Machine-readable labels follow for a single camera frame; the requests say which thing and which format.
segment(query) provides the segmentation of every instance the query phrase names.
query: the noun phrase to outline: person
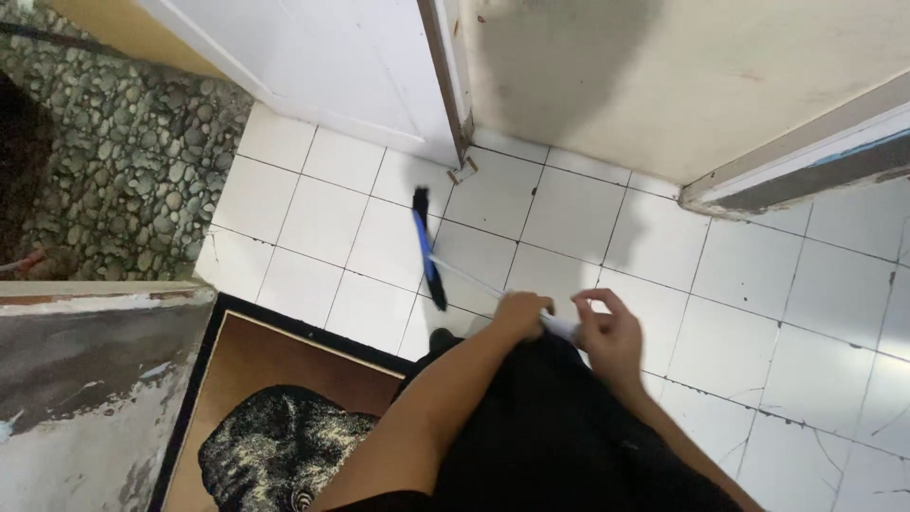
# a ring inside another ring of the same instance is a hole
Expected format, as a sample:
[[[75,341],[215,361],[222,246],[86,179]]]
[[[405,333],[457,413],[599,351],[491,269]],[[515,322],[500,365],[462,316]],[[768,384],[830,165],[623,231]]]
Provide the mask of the person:
[[[552,299],[507,294],[471,338],[432,340],[311,509],[762,510],[645,392],[642,328],[622,301],[572,301],[590,369],[543,331]]]

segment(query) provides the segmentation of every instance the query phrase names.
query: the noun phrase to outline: doormat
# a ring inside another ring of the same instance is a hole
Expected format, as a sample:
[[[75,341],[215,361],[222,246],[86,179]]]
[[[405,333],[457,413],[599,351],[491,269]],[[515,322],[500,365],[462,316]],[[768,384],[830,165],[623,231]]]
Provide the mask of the doormat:
[[[219,294],[148,510],[305,509],[412,364]]]

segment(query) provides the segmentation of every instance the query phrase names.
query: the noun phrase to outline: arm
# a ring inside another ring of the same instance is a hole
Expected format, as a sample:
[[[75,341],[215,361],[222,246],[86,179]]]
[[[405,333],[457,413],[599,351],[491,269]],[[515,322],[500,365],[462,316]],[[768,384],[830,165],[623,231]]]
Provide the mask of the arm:
[[[552,300],[510,293],[493,322],[427,366],[322,490],[313,510],[340,507],[395,490],[432,494],[443,457],[483,398],[502,360],[522,339],[540,335]]]
[[[686,465],[723,489],[745,512],[763,509],[727,476],[663,409],[642,385],[642,327],[610,290],[588,290],[572,297],[581,317],[581,348],[591,368],[617,399],[648,425]],[[601,301],[612,314],[595,313],[588,300]]]

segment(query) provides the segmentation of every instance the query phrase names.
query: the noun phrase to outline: white tile floor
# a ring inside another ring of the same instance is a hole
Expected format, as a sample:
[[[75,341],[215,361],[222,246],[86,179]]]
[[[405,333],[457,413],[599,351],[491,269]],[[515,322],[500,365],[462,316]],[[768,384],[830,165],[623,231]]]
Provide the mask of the white tile floor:
[[[497,287],[612,287],[639,315],[649,393],[773,512],[910,510],[910,181],[755,218],[681,210],[673,185],[481,129],[481,172],[257,106],[197,271],[220,290],[416,360],[495,301],[420,282],[408,212],[431,186],[441,257]]]

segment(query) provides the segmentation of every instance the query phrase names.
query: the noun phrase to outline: black mat border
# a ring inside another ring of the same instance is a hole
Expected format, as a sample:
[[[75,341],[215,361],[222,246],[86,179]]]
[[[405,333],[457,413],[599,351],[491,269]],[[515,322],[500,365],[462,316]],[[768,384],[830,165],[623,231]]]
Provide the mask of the black mat border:
[[[307,338],[312,342],[345,353],[361,361],[375,364],[391,372],[407,374],[414,365],[413,362],[407,359],[382,352],[363,343],[357,343],[343,336],[330,333],[325,329],[320,329],[315,325],[295,320],[233,295],[219,293],[215,300],[215,306],[212,308],[212,315],[208,319],[208,327],[202,338],[202,344],[199,346],[199,354],[193,364],[193,371],[189,376],[187,393],[184,395],[183,404],[180,406],[177,422],[174,425],[174,432],[171,433],[170,440],[167,442],[161,470],[158,472],[158,478],[152,490],[152,498],[148,503],[147,510],[149,512],[160,512],[164,508],[167,487],[170,485],[171,477],[177,469],[180,447],[183,445],[184,437],[189,429],[193,407],[199,397],[202,380],[206,376],[208,361],[212,357],[212,352],[215,349],[215,340],[218,338],[218,331],[221,329],[221,324],[224,322],[228,312],[237,312],[254,318],[282,331]]]

